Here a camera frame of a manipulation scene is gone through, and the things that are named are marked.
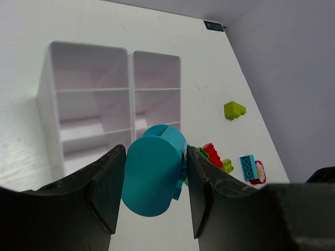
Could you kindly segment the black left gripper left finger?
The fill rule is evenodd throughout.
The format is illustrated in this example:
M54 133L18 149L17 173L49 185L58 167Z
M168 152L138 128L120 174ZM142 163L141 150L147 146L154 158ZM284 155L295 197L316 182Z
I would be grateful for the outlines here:
M125 147L38 190L1 188L1 250L108 250L120 207Z

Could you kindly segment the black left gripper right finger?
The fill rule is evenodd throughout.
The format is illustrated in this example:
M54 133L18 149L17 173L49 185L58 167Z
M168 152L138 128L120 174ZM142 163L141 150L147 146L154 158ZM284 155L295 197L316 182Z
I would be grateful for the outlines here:
M187 148L192 224L200 250L334 250L334 168L303 184L251 187Z

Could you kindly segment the red flower lego brick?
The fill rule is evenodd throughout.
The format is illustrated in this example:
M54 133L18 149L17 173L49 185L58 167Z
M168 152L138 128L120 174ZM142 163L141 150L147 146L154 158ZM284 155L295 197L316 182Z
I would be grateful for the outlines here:
M258 172L258 178L249 180L249 183L252 185L260 185L266 183L266 173L264 169L264 165L261 161L255 161L256 169Z

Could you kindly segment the light blue lego brick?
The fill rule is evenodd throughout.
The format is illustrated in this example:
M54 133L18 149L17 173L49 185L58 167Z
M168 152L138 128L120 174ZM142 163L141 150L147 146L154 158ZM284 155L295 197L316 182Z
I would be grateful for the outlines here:
M258 179L259 174L256 168L254 155L245 155L239 157L243 177L245 180Z

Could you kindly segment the teal rounded lego brick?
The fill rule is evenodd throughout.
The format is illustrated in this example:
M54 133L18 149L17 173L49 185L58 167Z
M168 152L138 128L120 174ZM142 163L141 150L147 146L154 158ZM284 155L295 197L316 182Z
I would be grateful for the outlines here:
M186 148L180 130L166 124L150 127L131 144L121 195L128 209L154 217L179 199L187 176Z

